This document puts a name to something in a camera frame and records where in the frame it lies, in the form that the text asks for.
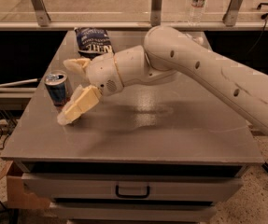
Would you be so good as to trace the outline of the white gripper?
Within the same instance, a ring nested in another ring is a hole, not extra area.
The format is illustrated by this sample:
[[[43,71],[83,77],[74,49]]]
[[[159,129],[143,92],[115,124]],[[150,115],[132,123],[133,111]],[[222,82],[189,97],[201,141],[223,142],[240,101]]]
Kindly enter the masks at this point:
[[[88,87],[79,85],[74,90],[70,100],[57,116],[60,125],[71,124],[82,114],[95,107],[102,94],[109,96],[124,89],[112,53],[97,56],[92,61],[88,58],[67,59],[63,65],[67,70],[82,78],[87,76],[91,85]]]

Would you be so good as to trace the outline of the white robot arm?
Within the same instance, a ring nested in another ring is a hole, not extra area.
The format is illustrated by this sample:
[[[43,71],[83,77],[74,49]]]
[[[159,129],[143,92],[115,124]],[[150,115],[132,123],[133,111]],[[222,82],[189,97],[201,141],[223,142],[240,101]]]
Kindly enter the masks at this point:
[[[93,60],[68,59],[67,70],[85,79],[57,121],[67,125],[98,105],[103,96],[135,85],[155,85],[180,72],[210,91],[268,136],[268,75],[203,46],[201,38],[167,26],[150,29],[144,44]]]

